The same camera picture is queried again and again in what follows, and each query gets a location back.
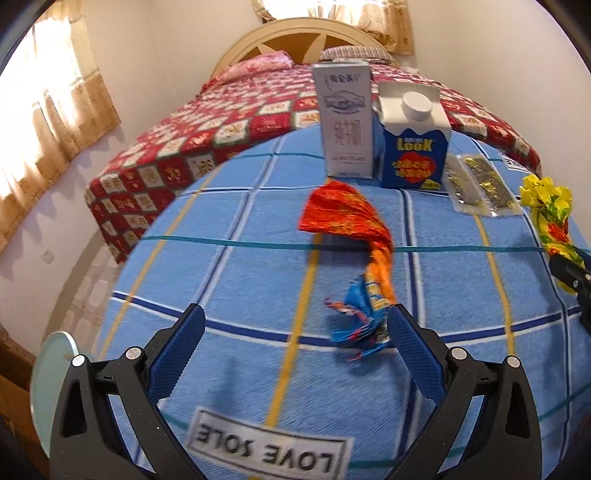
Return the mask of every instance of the milk carton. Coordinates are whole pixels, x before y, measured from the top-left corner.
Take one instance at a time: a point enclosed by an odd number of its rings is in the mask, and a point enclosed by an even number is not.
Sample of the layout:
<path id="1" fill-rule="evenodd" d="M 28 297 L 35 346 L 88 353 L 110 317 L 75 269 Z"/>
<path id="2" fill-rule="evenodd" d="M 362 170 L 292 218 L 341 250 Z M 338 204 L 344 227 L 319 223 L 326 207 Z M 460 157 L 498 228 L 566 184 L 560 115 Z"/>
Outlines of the milk carton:
<path id="1" fill-rule="evenodd" d="M 326 174 L 374 176 L 371 70 L 363 61 L 312 68 L 324 144 Z"/>
<path id="2" fill-rule="evenodd" d="M 439 189 L 452 134 L 439 88 L 406 82 L 378 87 L 385 142 L 377 169 L 381 186 Z"/>

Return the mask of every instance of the red heart logo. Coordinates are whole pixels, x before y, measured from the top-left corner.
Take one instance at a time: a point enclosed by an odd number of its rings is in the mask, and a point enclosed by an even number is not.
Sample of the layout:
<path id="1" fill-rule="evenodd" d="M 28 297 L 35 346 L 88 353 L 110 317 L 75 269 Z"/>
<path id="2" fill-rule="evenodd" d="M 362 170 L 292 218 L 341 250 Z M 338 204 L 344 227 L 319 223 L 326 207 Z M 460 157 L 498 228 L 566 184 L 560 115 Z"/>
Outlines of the red heart logo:
<path id="1" fill-rule="evenodd" d="M 435 162 L 431 157 L 417 152 L 404 153 L 394 162 L 396 175 L 408 180 L 409 183 L 419 183 L 427 180 L 435 172 Z"/>

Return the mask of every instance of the curtain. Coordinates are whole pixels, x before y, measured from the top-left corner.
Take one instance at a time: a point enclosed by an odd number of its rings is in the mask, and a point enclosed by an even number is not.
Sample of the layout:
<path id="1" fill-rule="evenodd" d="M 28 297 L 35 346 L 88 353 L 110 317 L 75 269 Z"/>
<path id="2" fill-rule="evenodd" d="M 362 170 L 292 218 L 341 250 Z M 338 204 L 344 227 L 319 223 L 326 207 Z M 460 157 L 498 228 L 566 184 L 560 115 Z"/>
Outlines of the curtain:
<path id="1" fill-rule="evenodd" d="M 390 53 L 414 55 L 407 0 L 251 0 L 264 21 L 294 17 L 338 20 L 363 30 Z"/>
<path id="2" fill-rule="evenodd" d="M 0 251 L 71 160 L 120 123 L 80 0 L 58 0 L 0 76 Z"/>

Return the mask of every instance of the cream headboard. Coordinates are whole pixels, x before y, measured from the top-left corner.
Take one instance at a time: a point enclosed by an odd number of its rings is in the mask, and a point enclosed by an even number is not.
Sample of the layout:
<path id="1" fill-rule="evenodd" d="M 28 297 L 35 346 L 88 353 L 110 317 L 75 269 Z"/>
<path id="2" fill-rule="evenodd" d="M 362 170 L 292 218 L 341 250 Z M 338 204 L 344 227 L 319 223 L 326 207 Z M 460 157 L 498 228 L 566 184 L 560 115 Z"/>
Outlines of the cream headboard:
<path id="1" fill-rule="evenodd" d="M 237 41 L 220 59 L 212 73 L 262 53 L 285 50 L 299 64 L 318 61 L 325 48 L 341 45 L 383 48 L 361 30 L 324 18 L 286 18 L 264 24 Z"/>

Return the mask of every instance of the blue gripper pad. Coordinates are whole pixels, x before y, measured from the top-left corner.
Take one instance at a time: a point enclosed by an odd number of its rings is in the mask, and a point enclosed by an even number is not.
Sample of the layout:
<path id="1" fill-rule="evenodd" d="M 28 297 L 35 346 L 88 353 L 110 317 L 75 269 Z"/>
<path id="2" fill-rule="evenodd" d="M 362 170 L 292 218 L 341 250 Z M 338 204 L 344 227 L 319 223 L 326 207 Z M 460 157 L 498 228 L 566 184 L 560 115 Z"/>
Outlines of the blue gripper pad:
<path id="1" fill-rule="evenodd" d="M 178 322 L 181 322 L 180 325 L 174 325 L 174 333 L 151 364 L 148 397 L 153 403 L 169 397 L 173 392 L 205 332 L 205 312 L 195 305 Z"/>
<path id="2" fill-rule="evenodd" d="M 439 405 L 446 395 L 441 363 L 419 334 L 418 325 L 413 325 L 415 320 L 410 314 L 407 317 L 398 306 L 393 306 L 388 309 L 387 319 L 388 334 L 416 386 L 424 397 Z"/>

